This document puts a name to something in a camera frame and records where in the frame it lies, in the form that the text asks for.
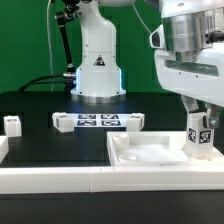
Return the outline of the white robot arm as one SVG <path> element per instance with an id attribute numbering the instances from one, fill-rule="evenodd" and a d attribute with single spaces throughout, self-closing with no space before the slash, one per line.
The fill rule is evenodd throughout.
<path id="1" fill-rule="evenodd" d="M 132 5 L 135 0 L 81 0 L 82 63 L 76 98 L 105 102 L 125 93 L 116 64 L 116 28 L 99 8 Z M 161 87 L 182 96 L 187 111 L 207 108 L 204 124 L 219 126 L 224 109 L 224 0 L 148 0 L 162 24 L 150 34 Z"/>

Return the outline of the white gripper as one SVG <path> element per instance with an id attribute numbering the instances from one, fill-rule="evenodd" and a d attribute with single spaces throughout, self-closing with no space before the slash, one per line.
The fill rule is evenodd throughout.
<path id="1" fill-rule="evenodd" d="M 181 94 L 188 113 L 199 110 L 196 99 L 207 102 L 206 127 L 218 128 L 224 107 L 224 48 L 201 50 L 195 62 L 178 62 L 172 53 L 157 49 L 154 59 L 161 87 Z"/>

